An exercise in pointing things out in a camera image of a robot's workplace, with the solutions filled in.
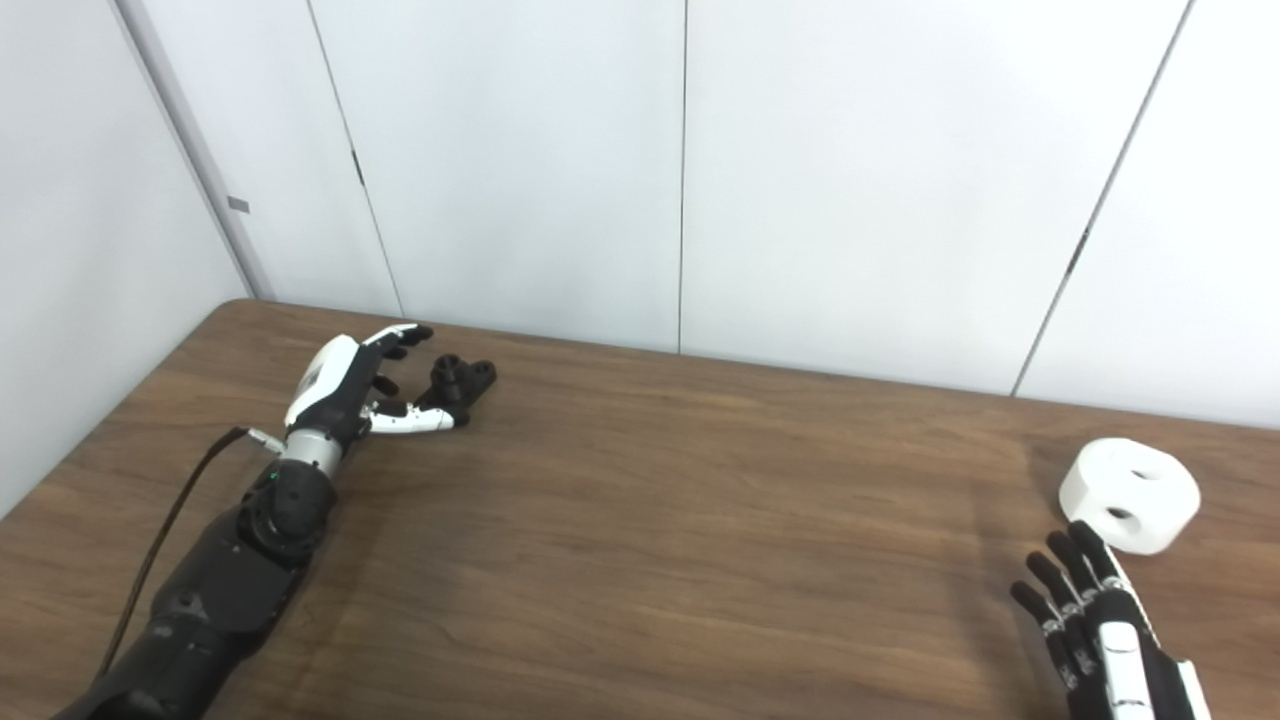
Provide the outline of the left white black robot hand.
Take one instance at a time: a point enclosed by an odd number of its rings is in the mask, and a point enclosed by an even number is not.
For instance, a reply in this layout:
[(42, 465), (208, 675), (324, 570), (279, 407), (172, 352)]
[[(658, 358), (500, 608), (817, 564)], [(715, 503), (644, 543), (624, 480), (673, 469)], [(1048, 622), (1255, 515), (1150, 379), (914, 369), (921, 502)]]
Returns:
[(339, 334), (325, 343), (285, 413), (285, 454), (300, 457), (306, 445), (321, 445), (343, 456), (353, 442), (370, 434), (426, 434), (466, 427), (470, 409), (497, 382), (494, 363), (442, 355), (431, 365), (428, 389), (411, 402), (398, 398), (398, 384), (381, 373), (383, 363), (406, 357), (433, 334), (426, 325), (398, 324), (362, 342)]

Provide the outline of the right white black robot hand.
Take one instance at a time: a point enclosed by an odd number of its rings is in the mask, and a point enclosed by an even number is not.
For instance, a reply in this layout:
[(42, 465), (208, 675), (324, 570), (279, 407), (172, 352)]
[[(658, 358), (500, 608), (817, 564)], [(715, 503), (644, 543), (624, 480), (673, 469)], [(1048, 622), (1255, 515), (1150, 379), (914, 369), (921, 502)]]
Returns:
[(1083, 520), (1025, 557), (1010, 585), (1039, 629), (1071, 719), (1208, 719), (1196, 665), (1167, 653), (1110, 546)]

